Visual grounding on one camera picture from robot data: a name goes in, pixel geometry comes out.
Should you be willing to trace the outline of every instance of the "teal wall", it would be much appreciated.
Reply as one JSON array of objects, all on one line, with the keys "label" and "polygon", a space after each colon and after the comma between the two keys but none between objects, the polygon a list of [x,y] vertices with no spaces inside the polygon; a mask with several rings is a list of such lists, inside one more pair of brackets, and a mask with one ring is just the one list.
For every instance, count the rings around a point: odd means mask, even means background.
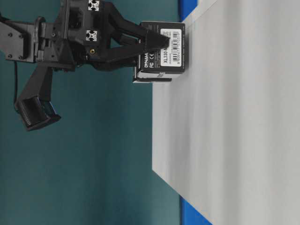
[{"label": "teal wall", "polygon": [[[177,0],[115,0],[129,20],[178,21]],[[0,0],[0,12],[54,21],[59,0]],[[19,64],[19,89],[35,65]],[[179,196],[151,170],[152,85],[132,70],[55,73],[63,117],[26,133],[13,110],[13,63],[0,54],[0,225],[179,225]]]}]

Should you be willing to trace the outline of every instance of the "black cable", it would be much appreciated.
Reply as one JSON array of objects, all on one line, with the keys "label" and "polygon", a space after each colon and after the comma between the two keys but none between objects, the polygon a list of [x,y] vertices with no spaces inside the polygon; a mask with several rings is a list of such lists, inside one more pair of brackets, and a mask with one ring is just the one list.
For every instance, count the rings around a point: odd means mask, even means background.
[{"label": "black cable", "polygon": [[17,102],[17,96],[18,96],[18,65],[17,62],[14,61],[14,65],[15,65],[15,95],[14,95],[14,109],[17,113],[18,110],[15,108],[15,103]]}]

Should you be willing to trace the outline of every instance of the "barcode label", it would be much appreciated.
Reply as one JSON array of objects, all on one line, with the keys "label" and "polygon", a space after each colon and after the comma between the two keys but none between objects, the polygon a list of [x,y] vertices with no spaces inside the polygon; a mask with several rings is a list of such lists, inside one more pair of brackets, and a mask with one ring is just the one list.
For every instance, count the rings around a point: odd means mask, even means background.
[{"label": "barcode label", "polygon": [[161,29],[160,33],[170,38],[168,48],[160,50],[160,65],[162,67],[181,67],[181,36],[180,29]]}]

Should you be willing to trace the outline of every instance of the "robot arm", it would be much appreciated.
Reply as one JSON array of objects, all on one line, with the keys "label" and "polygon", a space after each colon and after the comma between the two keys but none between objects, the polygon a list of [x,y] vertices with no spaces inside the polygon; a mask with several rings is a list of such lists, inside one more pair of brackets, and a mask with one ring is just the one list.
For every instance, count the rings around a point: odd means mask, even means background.
[{"label": "robot arm", "polygon": [[[138,55],[166,48],[169,38],[125,20],[103,0],[61,0],[54,23],[34,23],[0,15],[0,51],[6,60],[37,63],[15,102],[28,131],[60,119],[51,104],[53,71],[74,71],[83,64],[97,70],[136,65]],[[121,46],[111,48],[111,39]]]}]

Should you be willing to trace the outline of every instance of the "dynamixel box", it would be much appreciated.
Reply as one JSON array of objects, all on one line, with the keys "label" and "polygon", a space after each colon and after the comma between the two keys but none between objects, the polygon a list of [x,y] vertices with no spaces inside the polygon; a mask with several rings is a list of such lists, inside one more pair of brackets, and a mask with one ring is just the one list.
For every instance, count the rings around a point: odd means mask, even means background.
[{"label": "dynamixel box", "polygon": [[185,24],[141,22],[149,30],[170,37],[168,48],[140,55],[134,69],[134,82],[170,82],[185,71]]}]

